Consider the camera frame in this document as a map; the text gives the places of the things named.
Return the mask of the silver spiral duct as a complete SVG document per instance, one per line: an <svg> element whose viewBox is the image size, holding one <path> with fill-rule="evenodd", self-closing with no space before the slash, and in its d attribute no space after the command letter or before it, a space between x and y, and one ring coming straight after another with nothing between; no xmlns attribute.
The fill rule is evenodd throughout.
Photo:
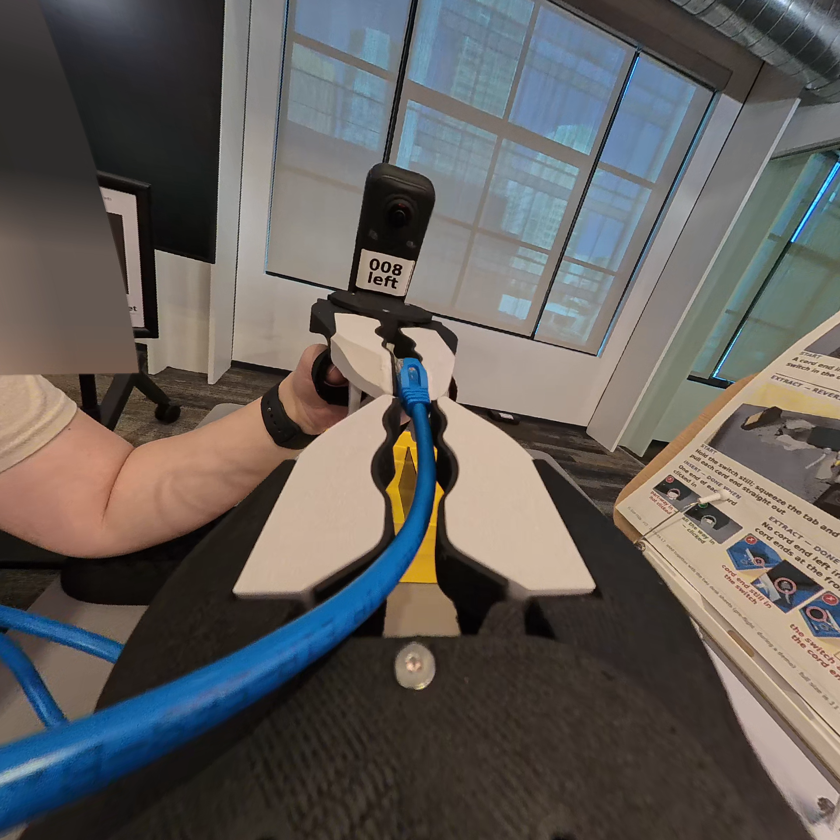
<svg viewBox="0 0 840 840"><path fill-rule="evenodd" d="M801 84L824 103L839 102L838 1L675 1Z"/></svg>

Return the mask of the person's left hand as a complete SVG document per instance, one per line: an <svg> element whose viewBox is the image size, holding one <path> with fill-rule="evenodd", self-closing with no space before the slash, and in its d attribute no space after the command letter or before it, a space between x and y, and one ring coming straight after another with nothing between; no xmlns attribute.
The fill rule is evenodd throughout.
<svg viewBox="0 0 840 840"><path fill-rule="evenodd" d="M296 369L279 385L278 394L290 420L309 435L320 435L347 416L347 406L325 402L312 380L312 368L325 344L307 347Z"/></svg>

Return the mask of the black wall panel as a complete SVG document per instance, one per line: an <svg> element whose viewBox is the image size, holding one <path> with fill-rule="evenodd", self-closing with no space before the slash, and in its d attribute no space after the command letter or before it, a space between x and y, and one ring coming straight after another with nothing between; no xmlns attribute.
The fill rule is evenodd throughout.
<svg viewBox="0 0 840 840"><path fill-rule="evenodd" d="M223 1L46 1L100 172L150 185L157 250L213 264Z"/></svg>

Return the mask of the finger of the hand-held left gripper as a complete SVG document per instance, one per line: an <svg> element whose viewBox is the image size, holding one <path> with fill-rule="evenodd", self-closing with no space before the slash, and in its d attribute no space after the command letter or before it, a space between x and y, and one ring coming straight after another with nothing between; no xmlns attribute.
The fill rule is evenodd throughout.
<svg viewBox="0 0 840 840"><path fill-rule="evenodd" d="M442 396L455 402L458 390L455 383L455 356L458 339L443 323L427 323L402 327L405 345L402 357L421 362L427 375L427 388L433 401Z"/></svg>
<svg viewBox="0 0 840 840"><path fill-rule="evenodd" d="M330 340L334 366L349 383L349 414L359 410L363 396L371 399L393 396L395 368L392 352L377 333L377 318L355 313L337 313Z"/></svg>

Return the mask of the yellow plastic bin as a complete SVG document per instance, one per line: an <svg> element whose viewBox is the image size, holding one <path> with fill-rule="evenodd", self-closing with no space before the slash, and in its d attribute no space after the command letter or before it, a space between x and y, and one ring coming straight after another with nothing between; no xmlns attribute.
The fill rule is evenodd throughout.
<svg viewBox="0 0 840 840"><path fill-rule="evenodd" d="M417 482L417 445L406 427L393 446L395 474L386 492L391 502L394 530L402 528L414 498ZM420 548L404 573L402 583L435 584L437 582L435 549L438 505L444 493L436 485L432 516Z"/></svg>

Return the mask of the black wristband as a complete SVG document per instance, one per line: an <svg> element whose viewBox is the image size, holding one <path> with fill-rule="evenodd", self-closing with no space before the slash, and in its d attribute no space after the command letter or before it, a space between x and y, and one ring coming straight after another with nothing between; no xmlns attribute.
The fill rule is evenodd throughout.
<svg viewBox="0 0 840 840"><path fill-rule="evenodd" d="M262 395L259 407L264 427L278 447L297 451L309 446L317 438L317 434L305 433L287 414L280 400L278 385L270 387Z"/></svg>

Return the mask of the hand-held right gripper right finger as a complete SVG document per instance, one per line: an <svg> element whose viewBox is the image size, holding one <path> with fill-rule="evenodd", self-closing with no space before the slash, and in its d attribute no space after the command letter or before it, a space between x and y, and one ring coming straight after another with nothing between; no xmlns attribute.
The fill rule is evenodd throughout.
<svg viewBox="0 0 840 840"><path fill-rule="evenodd" d="M443 496L437 535L458 560L516 600L587 595L595 582L533 457L516 440L447 396L436 403Z"/></svg>

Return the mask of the teal glass partition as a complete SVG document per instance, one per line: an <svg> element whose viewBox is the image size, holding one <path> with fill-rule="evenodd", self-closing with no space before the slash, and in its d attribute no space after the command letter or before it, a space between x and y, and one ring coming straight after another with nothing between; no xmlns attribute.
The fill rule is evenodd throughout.
<svg viewBox="0 0 840 840"><path fill-rule="evenodd" d="M708 276L717 312L689 381L761 371L838 310L838 147L772 159Z"/></svg>

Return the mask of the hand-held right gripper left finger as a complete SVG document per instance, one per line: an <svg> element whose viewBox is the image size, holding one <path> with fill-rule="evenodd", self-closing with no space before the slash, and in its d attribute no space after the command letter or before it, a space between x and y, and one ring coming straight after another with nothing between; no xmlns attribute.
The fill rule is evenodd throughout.
<svg viewBox="0 0 840 840"><path fill-rule="evenodd" d="M389 539L386 479L401 407L382 395L318 437L290 476L234 584L239 599L319 601Z"/></svg>

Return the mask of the black easel stand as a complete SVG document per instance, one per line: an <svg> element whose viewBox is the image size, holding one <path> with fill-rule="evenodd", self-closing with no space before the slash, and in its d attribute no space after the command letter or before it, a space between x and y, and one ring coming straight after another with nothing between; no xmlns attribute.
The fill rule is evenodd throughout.
<svg viewBox="0 0 840 840"><path fill-rule="evenodd" d="M181 415L181 407L174 404L162 389L155 384L148 373L148 347L136 343L135 350L138 371L131 374L116 374L104 397L99 400L94 374L79 374L81 410L110 430L120 420L133 391L140 392L154 404L154 418L162 424L173 424Z"/></svg>

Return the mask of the person's left forearm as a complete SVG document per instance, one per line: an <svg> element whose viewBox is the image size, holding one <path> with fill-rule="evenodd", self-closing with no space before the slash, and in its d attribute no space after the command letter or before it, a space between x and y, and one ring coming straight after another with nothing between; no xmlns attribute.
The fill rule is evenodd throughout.
<svg viewBox="0 0 840 840"><path fill-rule="evenodd" d="M291 450L258 402L137 448L77 413L1 476L2 530L71 558L112 557L192 532L239 504Z"/></svg>

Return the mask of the framed marker sign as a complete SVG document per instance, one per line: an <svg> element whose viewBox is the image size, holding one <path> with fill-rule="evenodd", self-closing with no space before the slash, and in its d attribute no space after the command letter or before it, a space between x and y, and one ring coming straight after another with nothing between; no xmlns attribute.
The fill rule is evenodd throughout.
<svg viewBox="0 0 840 840"><path fill-rule="evenodd" d="M151 214L151 186L97 172L136 340L160 337Z"/></svg>

